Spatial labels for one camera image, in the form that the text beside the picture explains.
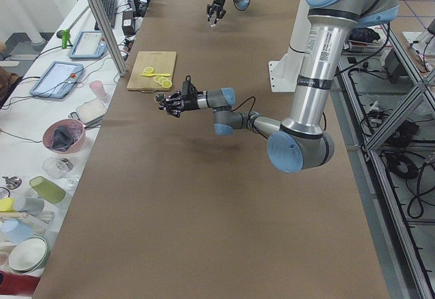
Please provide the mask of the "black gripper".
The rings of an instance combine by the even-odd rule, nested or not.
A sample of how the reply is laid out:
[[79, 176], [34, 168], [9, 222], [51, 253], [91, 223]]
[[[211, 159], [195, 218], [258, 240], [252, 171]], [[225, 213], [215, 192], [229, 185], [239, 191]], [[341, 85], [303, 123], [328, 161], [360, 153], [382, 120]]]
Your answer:
[[165, 95], [167, 104], [165, 107], [159, 105], [159, 109], [166, 110], [170, 116], [179, 118], [183, 111], [198, 109], [197, 96], [195, 94], [181, 95], [181, 91], [177, 90], [171, 95]]
[[215, 10], [220, 10], [219, 14], [217, 15], [217, 19], [221, 20], [225, 14], [226, 10], [224, 9], [224, 4], [226, 0], [213, 0], [212, 4], [207, 4], [207, 20], [212, 21], [213, 15], [215, 14]]

